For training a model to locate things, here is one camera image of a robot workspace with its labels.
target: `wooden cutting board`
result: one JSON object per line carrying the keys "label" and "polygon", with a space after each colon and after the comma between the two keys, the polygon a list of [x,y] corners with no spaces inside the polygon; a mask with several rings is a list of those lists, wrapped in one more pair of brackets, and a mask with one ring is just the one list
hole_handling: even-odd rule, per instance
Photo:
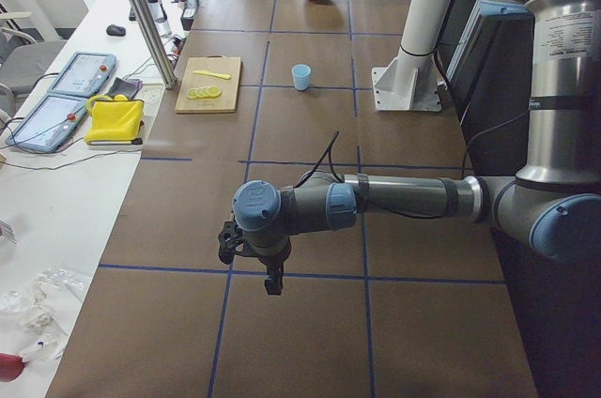
{"label": "wooden cutting board", "polygon": [[[242,60],[240,57],[190,57],[177,95],[177,114],[231,114],[238,104],[238,88]],[[221,74],[230,74],[229,80],[204,74],[194,74],[204,69]],[[216,85],[222,90],[215,99],[189,99],[188,90],[198,86]]]}

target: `label sticker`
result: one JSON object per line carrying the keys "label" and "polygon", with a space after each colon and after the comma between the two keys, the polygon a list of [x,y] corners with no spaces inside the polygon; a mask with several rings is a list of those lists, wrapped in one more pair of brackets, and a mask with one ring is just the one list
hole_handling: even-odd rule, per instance
{"label": "label sticker", "polygon": [[599,61],[601,10],[556,16],[534,25],[532,62],[590,57]]}

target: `gray chair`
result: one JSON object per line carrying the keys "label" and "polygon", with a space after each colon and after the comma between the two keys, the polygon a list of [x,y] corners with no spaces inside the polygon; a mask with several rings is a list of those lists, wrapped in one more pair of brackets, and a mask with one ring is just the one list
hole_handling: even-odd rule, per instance
{"label": "gray chair", "polygon": [[[3,20],[27,18],[30,12],[0,13]],[[12,48],[8,36],[24,39],[28,44]],[[60,53],[67,42],[38,42],[24,32],[0,27],[0,110],[14,115],[17,110],[17,99],[26,98],[34,88],[36,81],[46,72],[48,67]]]}

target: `red object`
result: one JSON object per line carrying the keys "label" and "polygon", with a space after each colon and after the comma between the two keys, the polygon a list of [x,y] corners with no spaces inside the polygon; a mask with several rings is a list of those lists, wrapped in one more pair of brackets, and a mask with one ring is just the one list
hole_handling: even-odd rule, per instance
{"label": "red object", "polygon": [[16,379],[23,368],[25,368],[25,364],[21,356],[0,353],[0,381],[9,382]]}

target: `tablet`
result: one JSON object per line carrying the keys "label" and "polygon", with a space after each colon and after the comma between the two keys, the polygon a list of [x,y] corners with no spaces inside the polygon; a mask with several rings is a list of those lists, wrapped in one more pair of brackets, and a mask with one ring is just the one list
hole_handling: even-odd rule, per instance
{"label": "tablet", "polygon": [[54,152],[84,119],[86,98],[47,93],[7,138],[13,145],[36,152]]}
{"label": "tablet", "polygon": [[112,54],[75,53],[54,80],[50,91],[89,98],[96,95],[115,68]]}

